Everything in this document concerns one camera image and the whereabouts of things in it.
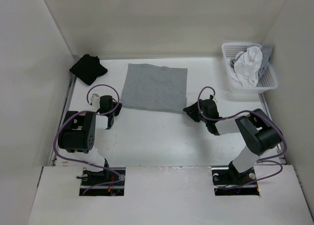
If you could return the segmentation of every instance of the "white board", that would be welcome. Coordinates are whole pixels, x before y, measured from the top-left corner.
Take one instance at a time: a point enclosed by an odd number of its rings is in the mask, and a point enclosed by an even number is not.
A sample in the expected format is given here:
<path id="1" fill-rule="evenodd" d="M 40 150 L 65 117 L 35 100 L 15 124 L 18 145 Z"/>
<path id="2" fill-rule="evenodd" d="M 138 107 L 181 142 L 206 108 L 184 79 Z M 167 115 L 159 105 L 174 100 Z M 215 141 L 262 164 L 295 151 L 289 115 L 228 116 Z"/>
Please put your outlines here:
<path id="1" fill-rule="evenodd" d="M 128 167 L 123 197 L 79 197 L 81 172 L 45 167 L 28 225 L 313 225 L 292 166 L 261 181 L 260 196 L 232 197 L 214 195 L 209 167 Z"/>

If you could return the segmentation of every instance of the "white cloth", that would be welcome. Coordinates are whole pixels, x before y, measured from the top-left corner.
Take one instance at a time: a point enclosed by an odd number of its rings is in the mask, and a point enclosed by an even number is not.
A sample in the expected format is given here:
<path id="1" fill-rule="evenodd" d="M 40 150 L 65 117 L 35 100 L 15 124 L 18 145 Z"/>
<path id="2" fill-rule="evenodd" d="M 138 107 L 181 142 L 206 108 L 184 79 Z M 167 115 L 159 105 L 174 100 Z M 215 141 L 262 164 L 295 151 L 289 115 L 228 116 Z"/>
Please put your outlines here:
<path id="1" fill-rule="evenodd" d="M 259 47 L 253 46 L 247 49 L 235 62 L 234 69 L 242 86 L 256 86 L 259 82 L 258 70 L 262 63 L 262 51 Z"/>

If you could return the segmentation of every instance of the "red wire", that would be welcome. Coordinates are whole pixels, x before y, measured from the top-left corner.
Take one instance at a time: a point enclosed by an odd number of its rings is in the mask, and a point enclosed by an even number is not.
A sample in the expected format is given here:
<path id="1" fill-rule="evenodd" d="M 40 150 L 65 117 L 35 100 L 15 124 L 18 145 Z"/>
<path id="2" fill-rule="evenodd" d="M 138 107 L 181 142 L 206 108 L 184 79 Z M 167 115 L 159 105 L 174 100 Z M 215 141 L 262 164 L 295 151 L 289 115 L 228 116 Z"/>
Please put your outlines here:
<path id="1" fill-rule="evenodd" d="M 113 193 L 113 183 L 110 183 L 109 186 L 108 186 L 108 191 L 110 192 L 110 196 L 112 196 L 112 193 Z"/>

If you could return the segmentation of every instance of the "gray towel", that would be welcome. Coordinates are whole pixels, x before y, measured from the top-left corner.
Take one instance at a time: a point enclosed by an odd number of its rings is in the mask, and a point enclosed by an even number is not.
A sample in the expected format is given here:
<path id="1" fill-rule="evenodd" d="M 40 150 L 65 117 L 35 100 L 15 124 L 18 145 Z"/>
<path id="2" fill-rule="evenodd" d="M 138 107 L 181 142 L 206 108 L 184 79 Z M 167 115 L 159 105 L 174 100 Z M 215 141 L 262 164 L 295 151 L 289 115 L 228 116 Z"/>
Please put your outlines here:
<path id="1" fill-rule="evenodd" d="M 131 109 L 181 113 L 186 80 L 187 69 L 129 64 L 121 103 Z"/>
<path id="2" fill-rule="evenodd" d="M 261 63 L 261 68 L 259 69 L 259 72 L 258 72 L 259 80 L 261 79 L 261 77 L 264 75 L 264 73 L 267 71 L 269 67 L 269 64 L 272 58 L 273 48 L 274 46 L 272 45 L 263 45 L 261 48 L 263 59 Z"/>

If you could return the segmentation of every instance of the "white wall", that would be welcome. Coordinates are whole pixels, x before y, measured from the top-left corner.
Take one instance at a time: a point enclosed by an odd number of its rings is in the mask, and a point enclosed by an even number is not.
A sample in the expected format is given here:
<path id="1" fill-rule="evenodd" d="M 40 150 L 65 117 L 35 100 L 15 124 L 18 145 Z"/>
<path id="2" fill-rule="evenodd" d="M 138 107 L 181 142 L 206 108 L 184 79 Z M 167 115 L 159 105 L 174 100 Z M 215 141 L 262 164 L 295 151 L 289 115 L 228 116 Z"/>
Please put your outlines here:
<path id="1" fill-rule="evenodd" d="M 0 224 L 27 223 L 72 65 L 43 0 L 0 0 Z"/>
<path id="2" fill-rule="evenodd" d="M 314 211 L 314 0 L 288 0 L 264 43 L 275 45 L 279 87 L 266 93 L 272 117 L 288 142 L 288 162 L 300 175 Z"/>
<path id="3" fill-rule="evenodd" d="M 72 54 L 217 56 L 262 42 L 286 0 L 45 0 Z"/>

